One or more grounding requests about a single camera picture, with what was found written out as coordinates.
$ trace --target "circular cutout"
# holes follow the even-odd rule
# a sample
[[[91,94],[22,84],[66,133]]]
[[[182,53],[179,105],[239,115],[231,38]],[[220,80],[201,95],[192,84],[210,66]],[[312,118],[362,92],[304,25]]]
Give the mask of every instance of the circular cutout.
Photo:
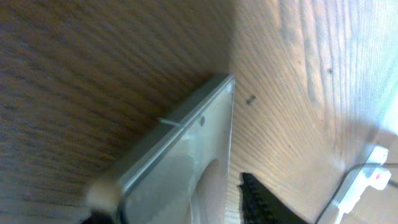
[[[203,171],[191,204],[185,213],[185,224],[191,223],[223,223],[225,205],[225,174],[219,160],[209,163]]]

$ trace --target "light wood panel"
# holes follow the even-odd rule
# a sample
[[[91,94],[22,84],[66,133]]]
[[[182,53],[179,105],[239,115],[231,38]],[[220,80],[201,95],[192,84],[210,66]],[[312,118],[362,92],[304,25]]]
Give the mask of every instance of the light wood panel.
[[[90,180],[219,72],[237,79],[227,222],[239,223],[241,171],[313,222],[395,94],[397,9],[393,0],[2,1],[0,199],[58,213],[1,205],[0,222],[81,220]]]

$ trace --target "wire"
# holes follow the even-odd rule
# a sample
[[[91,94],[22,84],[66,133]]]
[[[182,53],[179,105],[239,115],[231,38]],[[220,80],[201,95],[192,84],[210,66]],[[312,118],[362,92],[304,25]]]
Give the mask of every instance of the wire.
[[[398,182],[396,182],[396,181],[394,181],[394,180],[389,180],[389,181],[388,181],[388,184],[389,184],[391,187],[398,189]]]
[[[359,168],[363,168],[363,167],[385,167],[385,168],[398,168],[398,163],[386,163],[384,165],[380,165],[378,163],[366,163],[366,164],[358,164],[355,165],[353,167],[351,167],[343,176],[343,179],[341,180],[341,182],[339,183],[339,185],[337,186],[337,189],[335,191],[335,193],[333,193],[333,195],[331,196],[331,199],[329,200],[329,202],[327,203],[327,205],[325,206],[325,208],[322,210],[321,214],[319,214],[317,220],[315,221],[315,224],[317,224],[319,222],[319,220],[322,218],[323,214],[326,212],[326,209],[329,207],[329,205],[331,205],[331,203],[335,200],[335,197],[337,195],[337,193],[340,191],[341,186],[343,185],[344,181],[346,180],[348,174],[350,174],[352,171],[359,169]]]

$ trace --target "small screw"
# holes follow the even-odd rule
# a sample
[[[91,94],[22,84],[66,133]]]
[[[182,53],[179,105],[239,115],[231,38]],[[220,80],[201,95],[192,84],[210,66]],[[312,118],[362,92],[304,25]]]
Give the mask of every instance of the small screw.
[[[250,98],[246,100],[246,103],[250,106],[256,99],[256,96],[251,95]]]
[[[203,127],[205,125],[205,122],[206,122],[206,118],[204,116],[202,116],[200,119],[200,126]]]

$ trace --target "wood grain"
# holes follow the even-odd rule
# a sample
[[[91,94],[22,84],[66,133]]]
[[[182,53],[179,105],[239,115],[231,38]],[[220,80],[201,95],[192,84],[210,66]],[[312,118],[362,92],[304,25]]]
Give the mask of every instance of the wood grain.
[[[220,72],[237,80],[226,222],[239,223],[242,171],[313,222],[396,93],[397,9],[1,1],[0,223],[84,218],[87,184]]]

